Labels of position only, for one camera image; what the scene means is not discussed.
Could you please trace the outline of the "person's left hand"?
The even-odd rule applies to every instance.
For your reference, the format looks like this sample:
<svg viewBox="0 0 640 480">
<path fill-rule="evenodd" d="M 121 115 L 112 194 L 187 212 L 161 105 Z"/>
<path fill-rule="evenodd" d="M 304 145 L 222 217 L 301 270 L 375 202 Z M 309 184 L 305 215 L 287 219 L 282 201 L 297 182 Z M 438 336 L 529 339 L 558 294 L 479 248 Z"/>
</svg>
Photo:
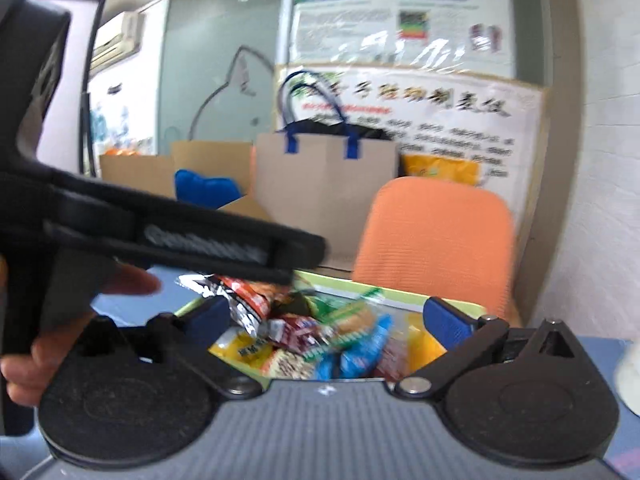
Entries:
<svg viewBox="0 0 640 480">
<path fill-rule="evenodd" d="M 146 296 L 156 294 L 162 283 L 153 274 L 130 264 L 120 264 L 101 290 L 104 295 Z M 49 382 L 85 327 L 96 315 L 93 308 L 81 318 L 40 335 L 27 354 L 1 357 L 1 376 L 6 393 L 17 405 L 36 408 Z"/>
</svg>

